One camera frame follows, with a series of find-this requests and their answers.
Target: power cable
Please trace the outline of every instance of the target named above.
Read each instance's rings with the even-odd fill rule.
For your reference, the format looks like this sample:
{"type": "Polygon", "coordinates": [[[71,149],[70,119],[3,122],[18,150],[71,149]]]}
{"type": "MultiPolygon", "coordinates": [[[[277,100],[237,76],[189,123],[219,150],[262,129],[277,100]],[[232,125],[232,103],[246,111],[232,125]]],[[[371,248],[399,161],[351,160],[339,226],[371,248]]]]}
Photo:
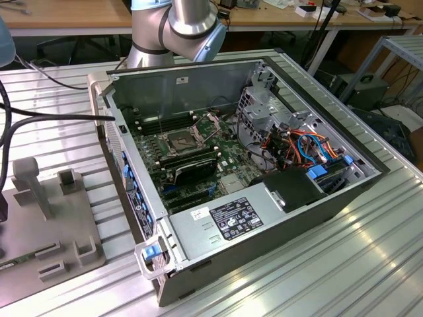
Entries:
{"type": "Polygon", "coordinates": [[[45,71],[43,71],[41,68],[39,68],[38,66],[36,66],[33,63],[33,61],[31,61],[30,63],[28,63],[27,61],[25,61],[23,58],[21,58],[17,54],[16,54],[16,57],[18,58],[19,62],[22,64],[23,67],[39,72],[40,74],[42,74],[43,76],[47,77],[49,80],[53,81],[54,83],[56,83],[56,84],[58,84],[60,86],[63,86],[65,88],[75,89],[75,90],[88,90],[87,87],[75,87],[75,86],[63,84],[63,83],[59,82],[57,79],[54,79],[53,77],[49,76],[45,71]]]}

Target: gray 3d printed part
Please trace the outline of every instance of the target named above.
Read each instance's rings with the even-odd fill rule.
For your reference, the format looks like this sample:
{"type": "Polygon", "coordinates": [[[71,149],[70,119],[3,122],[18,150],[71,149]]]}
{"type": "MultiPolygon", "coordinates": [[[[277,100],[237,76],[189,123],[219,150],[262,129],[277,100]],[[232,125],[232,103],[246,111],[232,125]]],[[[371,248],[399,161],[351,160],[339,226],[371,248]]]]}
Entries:
{"type": "Polygon", "coordinates": [[[0,307],[95,269],[106,259],[82,176],[63,170],[38,182],[34,160],[16,160],[13,166],[21,191],[3,192],[10,212],[0,223],[0,307]],[[50,206],[49,219],[41,212],[41,195],[50,206]]]}

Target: motherboard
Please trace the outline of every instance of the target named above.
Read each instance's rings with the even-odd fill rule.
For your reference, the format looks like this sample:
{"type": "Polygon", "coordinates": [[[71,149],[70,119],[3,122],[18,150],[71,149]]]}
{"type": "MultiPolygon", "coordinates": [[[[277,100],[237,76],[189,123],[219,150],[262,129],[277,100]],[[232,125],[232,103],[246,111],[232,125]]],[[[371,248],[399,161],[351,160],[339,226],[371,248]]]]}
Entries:
{"type": "Polygon", "coordinates": [[[169,213],[241,190],[266,170],[239,143],[233,116],[199,111],[134,123],[132,137],[169,213]]]}

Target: white sticker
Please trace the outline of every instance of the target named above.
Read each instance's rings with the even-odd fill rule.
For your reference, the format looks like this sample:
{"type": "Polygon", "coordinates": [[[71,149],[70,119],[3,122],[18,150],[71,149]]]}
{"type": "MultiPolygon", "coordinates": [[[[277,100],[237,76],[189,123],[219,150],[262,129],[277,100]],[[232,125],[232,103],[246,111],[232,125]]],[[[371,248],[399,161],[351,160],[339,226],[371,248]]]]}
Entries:
{"type": "Polygon", "coordinates": [[[176,78],[176,84],[188,84],[188,77],[178,77],[176,78]]]}
{"type": "Polygon", "coordinates": [[[195,221],[198,219],[210,216],[209,207],[202,207],[200,209],[191,211],[191,216],[194,218],[195,221]]]}

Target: blue cable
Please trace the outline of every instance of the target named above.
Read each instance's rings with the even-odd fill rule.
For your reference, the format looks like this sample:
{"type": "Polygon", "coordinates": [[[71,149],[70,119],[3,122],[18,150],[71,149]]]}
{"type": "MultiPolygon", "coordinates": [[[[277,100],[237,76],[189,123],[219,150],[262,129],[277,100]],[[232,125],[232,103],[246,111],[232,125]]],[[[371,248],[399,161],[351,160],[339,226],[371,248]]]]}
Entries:
{"type": "Polygon", "coordinates": [[[321,145],[321,143],[320,143],[320,140],[319,139],[317,139],[314,135],[311,135],[311,134],[303,134],[303,135],[301,135],[300,136],[300,138],[298,139],[298,149],[299,149],[299,152],[301,153],[301,155],[303,155],[305,158],[307,158],[307,159],[309,159],[309,160],[311,160],[315,165],[316,165],[316,161],[313,159],[313,158],[311,158],[311,157],[309,157],[308,155],[306,155],[304,152],[303,152],[303,149],[302,149],[302,146],[301,146],[301,138],[302,137],[310,137],[312,140],[314,140],[314,142],[319,146],[319,148],[320,148],[320,151],[322,152],[322,154],[325,156],[325,158],[328,160],[328,161],[331,161],[332,160],[332,157],[330,157],[330,155],[329,155],[329,153],[327,153],[327,151],[325,150],[325,148],[321,145]]]}
{"type": "Polygon", "coordinates": [[[299,137],[298,142],[297,142],[299,152],[300,152],[300,153],[301,153],[301,155],[303,155],[306,159],[309,159],[311,162],[313,162],[313,164],[314,164],[314,165],[316,165],[316,161],[314,160],[314,158],[313,158],[313,157],[309,157],[307,154],[305,154],[305,153],[304,153],[304,151],[303,151],[303,147],[301,146],[301,138],[302,138],[302,136],[301,136],[301,137],[299,137]]]}

